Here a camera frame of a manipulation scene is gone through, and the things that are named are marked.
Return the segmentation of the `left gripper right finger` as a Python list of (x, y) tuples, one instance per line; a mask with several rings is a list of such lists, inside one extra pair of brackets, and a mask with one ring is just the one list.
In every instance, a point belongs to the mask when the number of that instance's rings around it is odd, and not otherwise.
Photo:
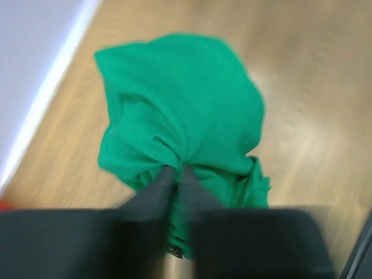
[(207, 213), (229, 211), (201, 185), (193, 168), (187, 164), (181, 180), (181, 201), (187, 221), (195, 221)]

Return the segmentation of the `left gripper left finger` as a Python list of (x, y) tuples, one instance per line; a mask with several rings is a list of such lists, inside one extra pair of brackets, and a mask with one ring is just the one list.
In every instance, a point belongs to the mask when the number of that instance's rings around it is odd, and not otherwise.
[(165, 166), (156, 178), (128, 202), (117, 208), (125, 221), (148, 221), (167, 216), (173, 200), (176, 171)]

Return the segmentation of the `green t shirt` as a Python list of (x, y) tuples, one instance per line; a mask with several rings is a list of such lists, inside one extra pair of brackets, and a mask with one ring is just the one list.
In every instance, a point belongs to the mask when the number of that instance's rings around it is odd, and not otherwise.
[(270, 180), (249, 153), (264, 101), (222, 40), (174, 33), (97, 51), (109, 125), (98, 166), (140, 192), (164, 166), (190, 165), (228, 208), (265, 208)]

